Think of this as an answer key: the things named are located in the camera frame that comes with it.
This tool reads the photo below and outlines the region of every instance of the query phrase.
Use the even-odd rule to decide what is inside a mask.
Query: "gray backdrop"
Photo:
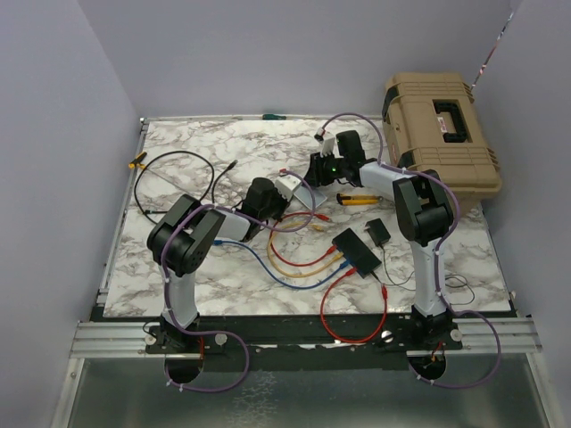
[[[468,82],[509,0],[79,0],[141,116],[379,113],[395,72]]]
[[[46,427],[93,304],[137,116],[75,0],[0,12],[0,425]]]
[[[475,95],[504,179],[486,206],[493,241],[517,306],[534,315],[571,421],[569,22],[567,0],[525,0]]]

